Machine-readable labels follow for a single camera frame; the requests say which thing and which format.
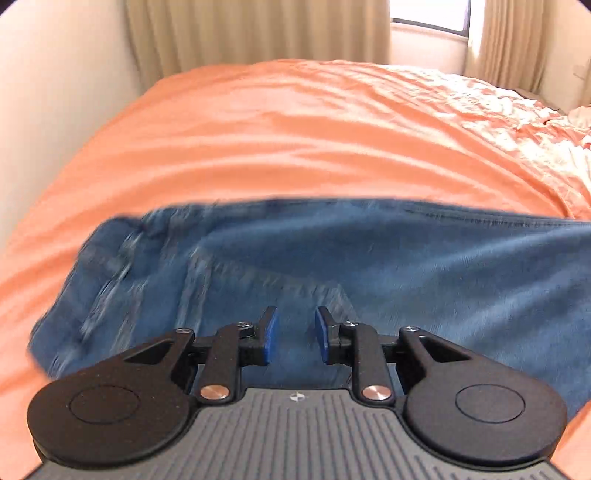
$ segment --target orange duvet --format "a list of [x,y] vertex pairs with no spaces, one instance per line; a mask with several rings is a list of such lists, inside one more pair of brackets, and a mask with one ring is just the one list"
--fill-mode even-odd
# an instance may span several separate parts
[[[396,197],[591,220],[591,137],[516,93],[435,71],[347,62],[216,66],[165,79],[100,130],[0,257],[0,478],[38,464],[27,355],[91,231],[186,202]],[[591,406],[553,461],[591,479]]]

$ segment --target logo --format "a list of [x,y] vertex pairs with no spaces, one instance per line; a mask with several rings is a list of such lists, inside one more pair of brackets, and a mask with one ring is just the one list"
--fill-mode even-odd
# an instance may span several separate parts
[[296,403],[299,401],[304,401],[307,398],[308,397],[306,397],[303,393],[300,393],[300,392],[294,392],[290,395],[290,400],[292,400]]

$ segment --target jeans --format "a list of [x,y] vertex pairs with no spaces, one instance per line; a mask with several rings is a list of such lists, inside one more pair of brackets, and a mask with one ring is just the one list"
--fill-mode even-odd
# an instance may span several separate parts
[[252,387],[337,388],[314,311],[396,335],[417,325],[591,398],[591,223],[400,200],[187,205],[95,230],[30,350],[54,378],[177,327],[212,335],[276,305],[277,351]]

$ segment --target jeans pocket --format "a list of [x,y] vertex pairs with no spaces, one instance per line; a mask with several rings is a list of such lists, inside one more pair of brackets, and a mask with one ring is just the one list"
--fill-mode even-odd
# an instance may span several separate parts
[[212,335],[223,325],[256,322],[264,309],[278,309],[275,356],[267,367],[246,367],[246,387],[336,388],[348,383],[350,369],[322,362],[314,332],[314,312],[325,305],[337,322],[357,322],[343,288],[310,278],[295,278],[212,255],[203,249],[192,254],[199,272],[182,325],[197,335]]

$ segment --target beige curtain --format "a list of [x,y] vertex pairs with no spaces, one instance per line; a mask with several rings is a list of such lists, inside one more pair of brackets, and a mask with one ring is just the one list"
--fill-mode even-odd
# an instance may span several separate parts
[[145,87],[217,63],[389,62],[389,0],[125,0]]
[[585,83],[583,85],[583,92],[581,94],[579,105],[591,105],[591,61],[589,61],[589,67],[587,68],[587,76],[585,77]]
[[472,0],[464,75],[537,93],[551,0]]

